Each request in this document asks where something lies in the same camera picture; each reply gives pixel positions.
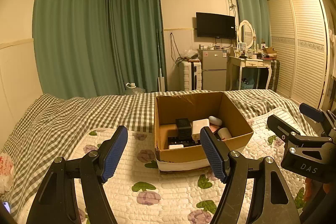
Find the sliding wardrobe door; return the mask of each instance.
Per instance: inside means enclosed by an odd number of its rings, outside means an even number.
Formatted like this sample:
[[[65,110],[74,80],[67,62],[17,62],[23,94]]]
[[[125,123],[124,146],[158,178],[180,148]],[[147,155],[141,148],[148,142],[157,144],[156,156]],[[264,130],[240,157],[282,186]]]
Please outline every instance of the sliding wardrobe door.
[[[291,97],[320,104],[327,63],[326,27],[320,0],[292,0],[297,30],[296,71]]]
[[[289,97],[293,82],[295,36],[290,0],[268,0],[271,42],[277,51],[280,71],[277,92]]]

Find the wall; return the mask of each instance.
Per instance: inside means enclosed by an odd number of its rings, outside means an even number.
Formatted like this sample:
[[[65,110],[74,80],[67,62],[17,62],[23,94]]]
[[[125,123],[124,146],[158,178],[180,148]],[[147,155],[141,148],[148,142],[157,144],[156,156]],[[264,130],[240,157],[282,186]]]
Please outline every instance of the wall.
[[[32,39],[34,0],[0,0],[0,150],[41,94]]]
[[[180,53],[193,48],[198,49],[199,44],[210,45],[214,38],[197,37],[196,12],[234,15],[229,11],[227,0],[161,0],[165,55],[167,67],[167,84],[169,91],[180,90],[179,68],[171,58],[170,33],[173,33],[177,48]],[[238,10],[236,8],[236,25],[239,23]],[[222,39],[223,46],[229,46],[230,40]]]

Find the blue gripper pad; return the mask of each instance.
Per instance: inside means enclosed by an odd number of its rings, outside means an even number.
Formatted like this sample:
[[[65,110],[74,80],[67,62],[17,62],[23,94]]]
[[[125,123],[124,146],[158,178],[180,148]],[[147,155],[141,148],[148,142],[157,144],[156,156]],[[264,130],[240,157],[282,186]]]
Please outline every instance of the blue gripper pad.
[[[100,178],[102,183],[107,182],[114,175],[120,157],[125,149],[127,138],[127,128],[118,126],[112,138],[103,141],[99,147],[98,152],[100,156],[98,165],[101,171]]]
[[[222,183],[226,183],[230,173],[229,148],[224,142],[217,140],[208,127],[201,129],[200,139],[215,177],[219,178]]]

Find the plastic bag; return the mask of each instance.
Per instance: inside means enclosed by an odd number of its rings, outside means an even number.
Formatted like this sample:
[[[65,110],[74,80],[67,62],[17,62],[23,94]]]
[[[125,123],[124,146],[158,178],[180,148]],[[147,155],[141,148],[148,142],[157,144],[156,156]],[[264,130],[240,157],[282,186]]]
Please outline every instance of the plastic bag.
[[[13,184],[14,163],[6,153],[0,154],[0,194],[9,191]]]
[[[125,92],[125,95],[136,95],[136,94],[139,94],[139,93],[145,93],[146,92],[146,90],[137,87],[135,85],[135,83],[127,83],[126,88],[127,88],[127,90]]]
[[[182,58],[189,58],[191,59],[194,55],[197,55],[198,57],[198,51],[197,50],[193,50],[193,49],[189,49],[189,50],[185,50],[182,52],[181,57]]]

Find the green curtain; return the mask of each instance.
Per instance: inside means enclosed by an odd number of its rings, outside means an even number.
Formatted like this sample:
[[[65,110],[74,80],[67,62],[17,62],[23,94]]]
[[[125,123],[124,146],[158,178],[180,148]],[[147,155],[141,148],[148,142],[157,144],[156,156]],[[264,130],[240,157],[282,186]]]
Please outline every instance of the green curtain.
[[[33,38],[42,90],[59,98],[157,90],[157,43],[165,72],[159,0],[35,0]]]
[[[270,23],[267,0],[237,0],[240,21],[248,20],[255,29],[256,42],[270,46]]]
[[[163,76],[165,60],[160,0],[106,0],[111,47],[118,82],[158,90],[158,45]]]
[[[63,99],[118,93],[105,0],[35,0],[33,38],[44,93]]]

